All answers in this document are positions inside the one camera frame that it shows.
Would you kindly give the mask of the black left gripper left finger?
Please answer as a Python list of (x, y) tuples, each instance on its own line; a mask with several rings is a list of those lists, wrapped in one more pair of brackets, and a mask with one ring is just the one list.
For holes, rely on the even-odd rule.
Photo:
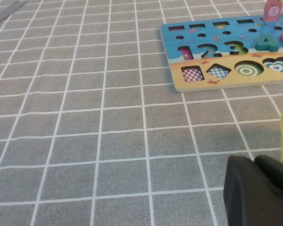
[(283, 226), (283, 191), (251, 160), (228, 158), (224, 203), (230, 226)]

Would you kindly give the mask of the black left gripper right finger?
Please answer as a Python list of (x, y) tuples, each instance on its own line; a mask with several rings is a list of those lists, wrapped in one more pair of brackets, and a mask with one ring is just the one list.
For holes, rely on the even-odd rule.
[(283, 163), (267, 155), (258, 155), (254, 162), (268, 179), (283, 191)]

